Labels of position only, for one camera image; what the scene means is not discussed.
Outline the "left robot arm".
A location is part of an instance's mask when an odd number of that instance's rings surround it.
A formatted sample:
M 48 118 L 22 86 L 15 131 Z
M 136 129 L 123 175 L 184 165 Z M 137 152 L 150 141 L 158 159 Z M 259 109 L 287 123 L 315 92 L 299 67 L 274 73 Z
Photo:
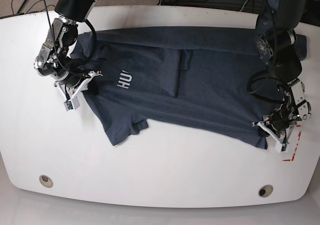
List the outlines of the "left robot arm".
M 295 28 L 299 24 L 307 0 L 262 0 L 263 5 L 257 17 L 255 45 L 266 69 L 253 74 L 247 82 L 247 91 L 255 98 L 267 103 L 279 105 L 263 120 L 253 123 L 266 136 L 275 140 L 275 150 L 285 152 L 289 138 L 298 122 L 311 117 L 312 108 L 305 98 L 305 85 L 299 79 L 302 65 L 297 55 Z M 282 100 L 259 95 L 259 88 L 253 83 L 262 80 L 274 80 Z

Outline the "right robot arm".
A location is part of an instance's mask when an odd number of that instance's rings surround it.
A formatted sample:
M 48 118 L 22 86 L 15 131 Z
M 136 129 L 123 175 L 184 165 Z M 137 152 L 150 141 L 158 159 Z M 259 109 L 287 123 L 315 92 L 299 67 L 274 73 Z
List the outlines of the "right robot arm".
M 97 33 L 88 20 L 97 1 L 59 0 L 54 10 L 59 16 L 48 23 L 46 40 L 34 62 L 34 68 L 40 76 L 54 78 L 54 86 L 62 94 L 68 111 L 80 106 L 78 94 L 88 89 L 94 77 L 101 75 L 100 71 L 83 69 L 93 58 L 97 47 Z M 89 56 L 72 59 L 68 57 L 68 52 L 77 41 L 79 23 L 85 23 L 90 28 L 92 48 Z

